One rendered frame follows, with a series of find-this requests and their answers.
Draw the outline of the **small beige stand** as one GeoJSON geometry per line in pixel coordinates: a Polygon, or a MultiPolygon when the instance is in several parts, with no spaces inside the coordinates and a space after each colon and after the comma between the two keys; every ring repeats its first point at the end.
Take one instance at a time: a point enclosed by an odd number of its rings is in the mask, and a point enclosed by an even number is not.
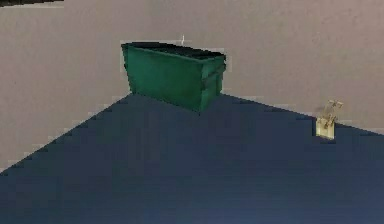
{"type": "Polygon", "coordinates": [[[338,119],[337,111],[342,107],[342,102],[329,100],[326,105],[317,108],[315,134],[318,137],[328,140],[335,139],[335,123],[338,119]]]}

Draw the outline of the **green bin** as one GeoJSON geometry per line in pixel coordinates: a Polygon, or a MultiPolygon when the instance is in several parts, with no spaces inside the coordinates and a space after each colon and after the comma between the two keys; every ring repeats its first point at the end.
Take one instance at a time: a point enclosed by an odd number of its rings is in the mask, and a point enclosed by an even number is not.
{"type": "Polygon", "coordinates": [[[130,91],[197,113],[222,91],[226,55],[163,42],[121,45],[130,91]]]}

